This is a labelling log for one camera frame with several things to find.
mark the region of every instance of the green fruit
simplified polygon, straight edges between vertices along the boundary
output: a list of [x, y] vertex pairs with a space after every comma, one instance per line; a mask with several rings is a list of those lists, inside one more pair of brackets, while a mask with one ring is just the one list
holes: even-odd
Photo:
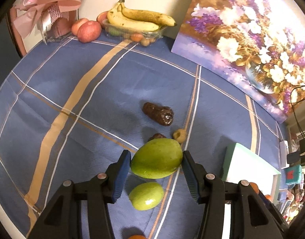
[[174, 173], [181, 162], [180, 144], [174, 139], [158, 138], [139, 148], [131, 161], [131, 170], [143, 178], [160, 179]]
[[157, 206], [164, 196], [164, 189], [159, 183], [147, 182], [138, 185], [129, 194], [129, 199], [137, 210], [147, 210]]
[[112, 36], [120, 36], [121, 32], [117, 28], [109, 27], [109, 34]]

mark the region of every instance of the banana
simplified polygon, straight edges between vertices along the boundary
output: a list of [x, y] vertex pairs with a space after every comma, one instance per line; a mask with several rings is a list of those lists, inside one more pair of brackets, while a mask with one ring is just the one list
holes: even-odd
[[163, 13], [146, 11], [146, 10], [133, 10], [126, 8], [124, 3], [121, 3], [122, 13], [129, 19], [151, 22], [161, 26], [176, 26], [176, 22], [173, 17], [170, 17]]
[[111, 10], [108, 11], [107, 19], [112, 25], [120, 28], [132, 29], [137, 32], [151, 32], [159, 29], [157, 24], [151, 22], [136, 21], [125, 17], [121, 11], [121, 1], [116, 4]]

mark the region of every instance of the cable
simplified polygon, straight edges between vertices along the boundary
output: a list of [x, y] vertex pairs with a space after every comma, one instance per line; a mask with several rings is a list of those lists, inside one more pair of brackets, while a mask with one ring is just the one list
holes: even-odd
[[293, 115], [294, 115], [294, 118], [295, 118], [295, 121], [296, 121], [298, 130], [299, 130], [301, 136], [303, 137], [304, 143], [305, 143], [305, 134], [304, 134], [303, 129], [301, 128], [300, 123], [299, 123], [298, 120], [297, 120], [297, 117], [296, 117], [296, 114], [295, 114], [295, 110], [294, 110], [294, 106], [295, 106], [296, 104], [302, 102], [302, 101], [305, 101], [305, 98], [304, 98], [304, 99], [301, 99], [301, 100], [298, 101], [298, 102], [292, 103], [292, 93], [293, 93], [293, 91], [296, 90], [296, 89], [298, 89], [298, 88], [303, 88], [303, 87], [305, 87], [305, 85], [296, 86], [296, 87], [293, 88], [293, 90], [291, 91], [291, 94], [290, 94], [290, 103], [291, 103], [291, 107], [292, 107], [292, 110], [293, 110]]

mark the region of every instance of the floral painting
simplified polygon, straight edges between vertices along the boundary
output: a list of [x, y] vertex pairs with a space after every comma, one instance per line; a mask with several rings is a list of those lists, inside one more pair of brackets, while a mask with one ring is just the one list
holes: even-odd
[[298, 13], [287, 0], [192, 0], [172, 52], [225, 78], [281, 123], [305, 98], [305, 87], [292, 91], [305, 86]]

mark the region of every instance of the plaid tablecloth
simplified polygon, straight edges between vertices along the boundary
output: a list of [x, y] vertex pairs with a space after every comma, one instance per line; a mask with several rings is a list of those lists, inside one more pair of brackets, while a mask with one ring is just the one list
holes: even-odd
[[[157, 132], [171, 137], [185, 128], [183, 149], [216, 175], [232, 142], [280, 169], [285, 127], [229, 82], [171, 53], [172, 44], [163, 38], [141, 47], [104, 34], [81, 44], [70, 36], [38, 44], [10, 73], [0, 89], [0, 203], [25, 236], [64, 180], [89, 180]], [[146, 117], [147, 101], [171, 107], [173, 124]], [[116, 239], [193, 238], [203, 206], [182, 172], [157, 180], [162, 203], [140, 212], [127, 194], [142, 182], [129, 172], [121, 198], [109, 205]]]

